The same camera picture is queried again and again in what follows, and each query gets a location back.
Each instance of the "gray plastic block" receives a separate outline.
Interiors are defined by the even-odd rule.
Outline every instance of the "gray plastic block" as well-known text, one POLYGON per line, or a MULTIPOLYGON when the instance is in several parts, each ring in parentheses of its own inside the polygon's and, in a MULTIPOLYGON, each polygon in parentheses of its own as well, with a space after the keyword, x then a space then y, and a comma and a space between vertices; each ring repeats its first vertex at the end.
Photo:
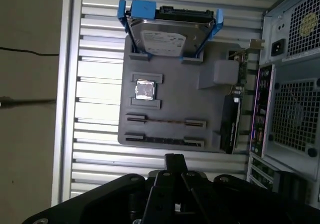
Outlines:
POLYGON ((239 50, 239 46, 209 42, 200 65, 185 65, 178 58, 160 56, 153 56, 149 61, 131 59, 130 47, 131 41, 127 37, 118 141, 122 145, 137 147, 220 152, 220 141, 214 132, 220 130, 224 99, 230 86, 198 90, 199 74, 214 61, 227 59, 229 51, 239 50), (156 84, 156 100, 134 99, 134 73, 162 77, 162 83, 156 84), (129 121, 128 117, 134 115, 143 121, 129 121), (195 124, 189 126, 185 124, 187 122, 195 124))
POLYGON ((134 53, 131 51, 132 49, 130 48, 129 51, 129 57, 133 60, 141 60, 141 61, 148 61, 149 56, 145 53, 134 53))
POLYGON ((200 65, 204 61, 204 51, 201 51, 198 58, 182 58, 182 64, 193 64, 193 65, 200 65))
POLYGON ((134 108, 160 109, 161 100, 139 100, 131 97, 130 106, 134 108))
POLYGON ((151 80, 156 83, 162 83, 163 82, 163 75, 159 73, 138 73, 133 72, 132 73, 132 82, 136 82, 138 79, 144 79, 144 80, 151 80))
POLYGON ((235 60, 216 60, 199 74, 199 89, 216 85, 235 85, 238 82, 239 63, 235 60))

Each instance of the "power supply fan grille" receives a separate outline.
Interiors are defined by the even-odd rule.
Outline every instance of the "power supply fan grille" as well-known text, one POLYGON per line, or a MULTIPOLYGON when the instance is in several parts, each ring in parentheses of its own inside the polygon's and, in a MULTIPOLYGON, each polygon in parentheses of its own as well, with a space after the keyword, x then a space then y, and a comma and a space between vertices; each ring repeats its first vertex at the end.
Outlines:
POLYGON ((295 55, 320 46, 320 0, 306 0, 291 15, 288 52, 295 55))
POLYGON ((316 141, 320 92, 314 82, 282 84, 275 94, 272 132, 274 140, 304 152, 316 141))

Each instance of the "wall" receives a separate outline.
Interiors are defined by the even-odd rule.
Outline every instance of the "wall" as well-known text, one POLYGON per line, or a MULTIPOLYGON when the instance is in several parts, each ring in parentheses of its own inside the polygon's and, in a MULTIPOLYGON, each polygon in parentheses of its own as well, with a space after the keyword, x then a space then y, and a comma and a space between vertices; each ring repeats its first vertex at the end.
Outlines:
MULTIPOLYGON (((0 46, 59 51, 62 0, 0 0, 0 46)), ((0 96, 55 98, 58 57, 0 50, 0 96)), ((55 105, 0 110, 0 223, 51 205, 55 105)))

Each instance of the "screw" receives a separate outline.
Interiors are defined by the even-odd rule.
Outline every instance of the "screw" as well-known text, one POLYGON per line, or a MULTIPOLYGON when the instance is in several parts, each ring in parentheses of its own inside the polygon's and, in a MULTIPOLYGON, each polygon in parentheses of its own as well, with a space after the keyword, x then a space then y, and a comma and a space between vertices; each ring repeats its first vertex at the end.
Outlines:
POLYGON ((141 223, 141 221, 142 221, 141 219, 136 219, 136 220, 134 220, 134 221, 133 221, 133 223, 132 223, 132 224, 140 224, 140 223, 141 223))
POLYGON ((132 177, 132 178, 130 178, 130 180, 133 181, 133 182, 135 182, 135 181, 138 181, 139 178, 138 178, 138 177, 132 177))
POLYGON ((189 176, 189 177, 194 177, 195 176, 194 173, 187 173, 186 175, 189 176))
POLYGON ((227 182, 227 181, 229 181, 229 178, 227 178, 227 177, 221 177, 221 178, 220 178, 220 181, 222 181, 222 182, 227 182))
POLYGON ((48 219, 42 218, 42 219, 35 221, 33 224, 48 224, 48 219))

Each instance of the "hard drive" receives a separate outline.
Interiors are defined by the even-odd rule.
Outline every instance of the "hard drive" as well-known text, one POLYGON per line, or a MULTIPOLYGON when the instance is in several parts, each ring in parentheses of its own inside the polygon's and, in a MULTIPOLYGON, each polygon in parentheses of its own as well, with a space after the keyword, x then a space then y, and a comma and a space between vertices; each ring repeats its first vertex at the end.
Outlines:
POLYGON ((223 26, 223 11, 194 11, 133 0, 130 10, 120 0, 117 17, 132 40, 133 51, 195 58, 223 26))

